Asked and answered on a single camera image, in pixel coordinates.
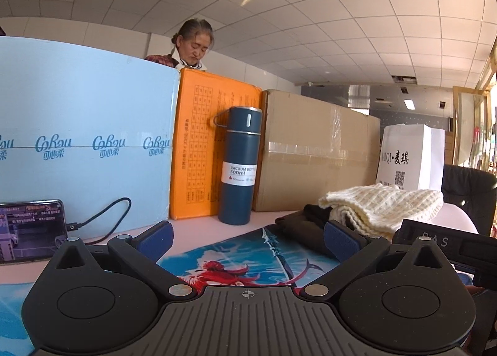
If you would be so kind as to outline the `cream knit sweater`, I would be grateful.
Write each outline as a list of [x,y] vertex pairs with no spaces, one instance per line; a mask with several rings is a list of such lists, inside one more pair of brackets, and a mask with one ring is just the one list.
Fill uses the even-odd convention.
[[430,223],[444,201],[440,191],[405,191],[379,183],[328,192],[317,204],[330,210],[329,219],[363,236],[390,241],[405,219]]

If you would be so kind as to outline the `black office chair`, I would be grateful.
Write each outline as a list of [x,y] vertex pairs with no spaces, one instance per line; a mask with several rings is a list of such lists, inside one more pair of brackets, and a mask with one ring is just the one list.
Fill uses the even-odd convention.
[[441,192],[471,219],[480,235],[490,236],[496,211],[496,176],[454,165],[444,165]]

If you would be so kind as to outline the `colourful anime desk mat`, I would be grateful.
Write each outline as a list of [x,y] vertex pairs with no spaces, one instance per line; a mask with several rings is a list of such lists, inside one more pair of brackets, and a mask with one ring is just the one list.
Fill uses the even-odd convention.
[[[312,251],[268,227],[234,236],[187,252],[167,252],[157,265],[191,280],[200,275],[207,262],[219,263],[227,271],[246,267],[244,278],[256,284],[275,284],[297,278],[301,288],[337,267],[340,262]],[[1,284],[1,354],[28,355],[33,345],[22,323],[21,307],[38,275],[29,273],[22,283]]]

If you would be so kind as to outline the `white paper shopping bag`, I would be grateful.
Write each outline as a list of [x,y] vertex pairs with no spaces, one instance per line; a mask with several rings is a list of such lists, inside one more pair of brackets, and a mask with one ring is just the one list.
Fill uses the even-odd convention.
[[445,131],[424,124],[389,125],[383,131],[376,181],[405,191],[440,191]]

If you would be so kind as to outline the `brown cardboard box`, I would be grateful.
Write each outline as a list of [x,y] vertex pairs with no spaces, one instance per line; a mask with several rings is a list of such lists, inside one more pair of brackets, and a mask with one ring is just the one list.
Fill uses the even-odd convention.
[[267,90],[253,210],[300,210],[328,192],[372,185],[380,121],[333,103]]

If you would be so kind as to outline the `smartphone playing video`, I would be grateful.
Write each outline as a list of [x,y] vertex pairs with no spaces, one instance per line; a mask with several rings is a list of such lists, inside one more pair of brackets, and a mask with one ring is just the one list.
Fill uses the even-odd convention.
[[0,223],[1,264],[48,259],[67,239],[58,199],[1,204]]

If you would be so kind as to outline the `large light blue box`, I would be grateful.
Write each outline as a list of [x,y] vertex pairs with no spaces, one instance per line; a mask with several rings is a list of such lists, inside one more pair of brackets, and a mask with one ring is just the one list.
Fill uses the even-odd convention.
[[1,39],[1,200],[58,199],[84,239],[168,218],[180,74],[124,54]]

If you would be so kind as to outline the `dark blue vacuum bottle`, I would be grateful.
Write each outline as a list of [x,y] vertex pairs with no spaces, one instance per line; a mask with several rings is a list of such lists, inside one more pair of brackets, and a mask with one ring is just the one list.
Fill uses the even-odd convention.
[[218,113],[212,124],[225,129],[218,219],[244,225],[250,220],[256,182],[262,111],[234,106]]

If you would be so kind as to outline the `orange cardboard box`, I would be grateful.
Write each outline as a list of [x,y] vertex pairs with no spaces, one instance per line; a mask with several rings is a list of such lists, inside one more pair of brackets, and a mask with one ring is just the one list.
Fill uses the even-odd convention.
[[177,103],[170,217],[216,215],[221,191],[228,113],[231,107],[260,107],[262,90],[231,78],[182,69]]

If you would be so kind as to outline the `woman behind boxes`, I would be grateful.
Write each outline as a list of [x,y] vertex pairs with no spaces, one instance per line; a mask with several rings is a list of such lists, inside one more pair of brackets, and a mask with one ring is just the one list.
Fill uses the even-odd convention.
[[214,31],[205,19],[192,18],[183,23],[171,38],[173,49],[169,54],[151,54],[145,60],[174,68],[206,71],[202,63],[206,52],[214,44]]

